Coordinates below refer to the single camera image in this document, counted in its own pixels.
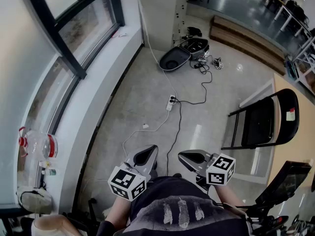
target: small bottle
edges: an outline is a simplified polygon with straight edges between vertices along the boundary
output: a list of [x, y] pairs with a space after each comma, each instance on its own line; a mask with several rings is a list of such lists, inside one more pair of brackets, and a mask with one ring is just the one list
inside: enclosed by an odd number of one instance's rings
[[51, 164], [49, 161], [39, 161], [39, 166], [42, 167], [42, 168], [48, 168], [48, 167], [51, 167]]
[[55, 136], [35, 130], [28, 131], [23, 137], [20, 133], [19, 145], [25, 150], [26, 154], [23, 156], [31, 153], [39, 160], [56, 157], [58, 152], [58, 144]]
[[57, 174], [55, 169], [46, 169], [44, 171], [41, 171], [41, 173], [47, 176], [55, 176]]

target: black t-shirt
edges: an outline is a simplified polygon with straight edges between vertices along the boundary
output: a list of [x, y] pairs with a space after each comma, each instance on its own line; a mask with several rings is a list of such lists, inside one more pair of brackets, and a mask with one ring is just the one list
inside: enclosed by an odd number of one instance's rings
[[[114, 226], [103, 221], [98, 236], [112, 236]], [[124, 236], [248, 236], [245, 219], [224, 210], [192, 183], [158, 177], [132, 202]]]

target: white bag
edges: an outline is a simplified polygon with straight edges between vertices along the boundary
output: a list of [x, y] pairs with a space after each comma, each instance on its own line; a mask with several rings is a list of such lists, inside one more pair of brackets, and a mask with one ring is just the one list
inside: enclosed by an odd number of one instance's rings
[[52, 198], [43, 188], [20, 186], [16, 192], [19, 204], [32, 213], [50, 214], [52, 211]]

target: shoe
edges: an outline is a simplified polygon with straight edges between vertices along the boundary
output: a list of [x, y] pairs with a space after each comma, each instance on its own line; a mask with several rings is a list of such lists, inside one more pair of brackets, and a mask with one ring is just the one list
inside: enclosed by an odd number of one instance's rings
[[175, 174], [173, 175], [173, 177], [182, 178], [182, 174], [180, 174], [180, 173], [175, 173]]

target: chair seat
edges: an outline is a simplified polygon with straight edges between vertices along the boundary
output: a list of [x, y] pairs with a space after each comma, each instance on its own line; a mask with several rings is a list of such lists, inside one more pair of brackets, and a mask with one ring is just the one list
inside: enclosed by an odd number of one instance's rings
[[246, 110], [242, 146], [268, 143], [273, 136], [274, 101], [265, 98]]

